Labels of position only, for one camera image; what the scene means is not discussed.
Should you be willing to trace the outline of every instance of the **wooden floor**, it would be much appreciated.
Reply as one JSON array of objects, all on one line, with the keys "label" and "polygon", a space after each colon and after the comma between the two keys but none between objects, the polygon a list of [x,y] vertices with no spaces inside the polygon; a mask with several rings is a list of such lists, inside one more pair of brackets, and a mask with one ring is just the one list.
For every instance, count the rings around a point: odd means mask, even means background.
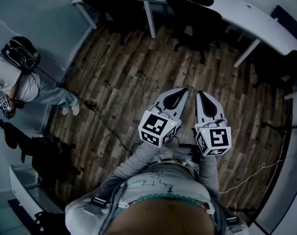
[{"label": "wooden floor", "polygon": [[[222,43],[221,49],[206,52],[206,64],[200,64],[196,51],[181,47],[173,52],[177,40],[172,30],[161,25],[157,38],[140,31],[129,35],[125,46],[119,35],[99,28],[82,46],[65,80],[66,87],[97,105],[97,111],[131,149],[139,142],[137,127],[144,110],[166,90],[186,87],[189,98],[185,106],[180,143],[195,143],[191,128],[195,125],[194,98],[198,90],[213,95],[223,105],[232,129],[232,149],[218,158],[220,191],[238,185],[262,165],[275,163],[281,152],[282,138],[262,122],[285,123],[283,91],[273,91],[256,82],[254,66],[232,64],[239,51]],[[79,116],[53,115],[50,133],[67,143],[76,144],[73,165],[82,171],[66,183],[57,183],[55,193],[69,203],[91,191],[128,156],[118,140],[85,106]],[[262,170],[240,187],[221,194],[225,206],[258,207],[274,173],[275,166]]]}]

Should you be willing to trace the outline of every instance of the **person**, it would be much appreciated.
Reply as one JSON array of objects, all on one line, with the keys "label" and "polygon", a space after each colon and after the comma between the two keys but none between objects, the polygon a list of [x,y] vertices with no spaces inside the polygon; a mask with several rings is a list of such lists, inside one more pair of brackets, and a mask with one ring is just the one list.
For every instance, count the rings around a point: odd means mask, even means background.
[{"label": "person", "polygon": [[34,72],[22,74],[20,69],[2,56],[0,56],[0,91],[8,98],[12,117],[15,115],[15,100],[58,105],[63,108],[63,115],[68,114],[70,108],[74,116],[80,111],[79,100],[69,91],[49,86]]},{"label": "person", "polygon": [[143,143],[94,191],[66,207],[72,235],[247,235],[219,202],[215,156]]}]

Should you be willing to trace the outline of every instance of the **sneaker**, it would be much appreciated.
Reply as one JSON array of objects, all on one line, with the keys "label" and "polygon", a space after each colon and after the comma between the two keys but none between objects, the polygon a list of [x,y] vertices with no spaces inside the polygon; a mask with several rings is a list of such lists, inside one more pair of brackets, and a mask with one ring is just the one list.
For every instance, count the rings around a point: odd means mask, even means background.
[{"label": "sneaker", "polygon": [[72,107],[72,113],[74,116],[77,116],[79,112],[80,112],[80,104],[78,102],[76,106]]},{"label": "sneaker", "polygon": [[61,114],[65,116],[65,115],[68,114],[68,112],[69,112],[69,107],[67,107],[67,108],[62,108],[62,112],[61,112]]}]

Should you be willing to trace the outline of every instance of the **white desk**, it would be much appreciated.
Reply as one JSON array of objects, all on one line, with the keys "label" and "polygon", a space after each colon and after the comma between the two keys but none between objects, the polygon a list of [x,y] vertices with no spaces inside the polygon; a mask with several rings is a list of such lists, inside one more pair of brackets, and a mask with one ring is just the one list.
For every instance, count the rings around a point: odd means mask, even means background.
[{"label": "white desk", "polygon": [[[156,31],[149,1],[165,2],[165,0],[143,1],[151,36],[152,38],[155,38]],[[87,20],[90,23],[92,22],[91,25],[93,28],[96,28],[92,19],[88,16],[82,5],[80,5],[82,1],[73,0],[71,3],[78,6]],[[265,42],[282,55],[287,55],[294,49],[297,50],[297,39],[290,32],[268,14],[244,0],[214,0],[214,4],[209,8],[220,13],[225,21],[256,36],[256,40],[254,40],[246,51],[238,58],[234,63],[234,67],[238,67],[260,41]]]}]

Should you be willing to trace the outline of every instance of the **black office chair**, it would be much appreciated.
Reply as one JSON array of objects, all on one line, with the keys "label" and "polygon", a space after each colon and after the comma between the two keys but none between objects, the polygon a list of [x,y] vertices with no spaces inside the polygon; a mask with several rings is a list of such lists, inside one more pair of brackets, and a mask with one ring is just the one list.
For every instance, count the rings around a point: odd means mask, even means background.
[{"label": "black office chair", "polygon": [[[175,32],[179,43],[174,47],[178,51],[180,46],[190,45],[201,55],[201,63],[205,63],[204,50],[209,44],[216,42],[221,31],[221,15],[211,9],[199,5],[201,0],[166,0],[175,12]],[[192,27],[193,37],[184,33],[186,26]]]},{"label": "black office chair", "polygon": [[[274,88],[292,85],[297,79],[297,50],[292,50],[286,56],[282,56],[269,48],[255,55],[254,64],[258,81],[253,87],[258,88],[262,82]],[[287,75],[290,78],[284,82],[281,78]]]},{"label": "black office chair", "polygon": [[67,145],[58,138],[29,138],[9,122],[0,120],[7,145],[16,149],[20,147],[21,161],[25,156],[32,156],[32,167],[42,178],[42,185],[54,187],[56,179],[63,182],[70,173],[80,175],[80,171],[71,165],[71,151],[75,144]]},{"label": "black office chair", "polygon": [[124,45],[124,40],[132,29],[142,29],[146,33],[145,26],[147,20],[143,11],[143,2],[135,0],[82,0],[101,13],[103,18],[108,13],[114,25],[110,27],[110,32],[121,33],[120,44]]}]

